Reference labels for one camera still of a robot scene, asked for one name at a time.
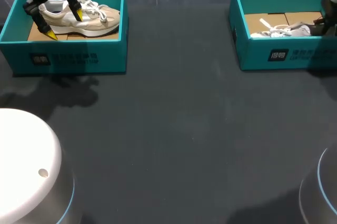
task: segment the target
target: white sneaker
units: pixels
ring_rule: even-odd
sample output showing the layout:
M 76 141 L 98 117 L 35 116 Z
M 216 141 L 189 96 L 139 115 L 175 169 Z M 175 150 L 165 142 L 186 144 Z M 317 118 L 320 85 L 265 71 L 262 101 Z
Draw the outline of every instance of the white sneaker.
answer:
M 266 38 L 266 37 L 306 37 L 311 36 L 310 28 L 304 23 L 297 23 L 294 25 L 277 25 L 272 27 L 264 19 L 260 22 L 266 26 L 269 31 L 258 32 L 251 34 L 252 38 Z
M 120 12 L 91 0 L 78 0 L 83 21 L 75 19 L 67 0 L 48 0 L 39 10 L 55 34 L 79 33 L 99 37 L 114 32 L 120 25 Z

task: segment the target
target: dark gray table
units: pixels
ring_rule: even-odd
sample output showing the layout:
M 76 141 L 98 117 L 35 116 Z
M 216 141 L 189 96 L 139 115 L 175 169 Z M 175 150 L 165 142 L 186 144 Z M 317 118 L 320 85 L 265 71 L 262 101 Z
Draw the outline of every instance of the dark gray table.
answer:
M 242 72 L 228 5 L 130 1 L 125 75 L 13 78 L 0 56 L 0 106 L 55 130 L 84 223 L 301 223 L 298 186 L 337 135 L 336 76 Z

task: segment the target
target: box label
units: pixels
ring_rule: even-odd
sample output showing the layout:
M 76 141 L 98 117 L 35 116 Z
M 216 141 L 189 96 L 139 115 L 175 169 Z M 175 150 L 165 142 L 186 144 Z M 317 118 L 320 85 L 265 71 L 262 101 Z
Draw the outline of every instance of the box label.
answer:
M 50 65 L 50 61 L 46 53 L 30 53 L 34 65 Z
M 282 62 L 286 59 L 289 49 L 273 49 L 270 51 L 269 62 Z
M 53 61 L 61 65 L 98 64 L 96 53 L 52 54 Z

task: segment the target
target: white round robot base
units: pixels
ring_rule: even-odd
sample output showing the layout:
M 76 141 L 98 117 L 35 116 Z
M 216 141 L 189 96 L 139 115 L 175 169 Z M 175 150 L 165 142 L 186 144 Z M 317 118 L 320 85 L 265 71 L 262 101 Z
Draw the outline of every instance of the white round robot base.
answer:
M 0 109 L 0 224 L 79 224 L 76 195 L 54 131 L 28 112 Z

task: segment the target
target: white shoelace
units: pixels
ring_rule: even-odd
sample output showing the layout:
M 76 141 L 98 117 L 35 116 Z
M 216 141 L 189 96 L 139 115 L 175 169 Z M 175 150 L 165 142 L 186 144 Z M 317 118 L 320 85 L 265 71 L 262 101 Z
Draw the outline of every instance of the white shoelace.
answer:
M 291 32 L 290 32 L 291 29 L 288 25 L 277 25 L 275 27 L 272 27 L 263 18 L 260 19 L 260 22 L 269 29 L 270 37 L 291 36 Z
M 81 4 L 82 10 L 85 12 L 91 12 L 91 14 L 99 14 L 100 21 L 102 23 L 106 22 L 106 14 L 104 11 L 101 10 L 102 7 L 108 7 L 105 4 L 98 5 L 97 2 L 93 2 L 91 0 L 82 0 L 85 1 L 84 4 Z

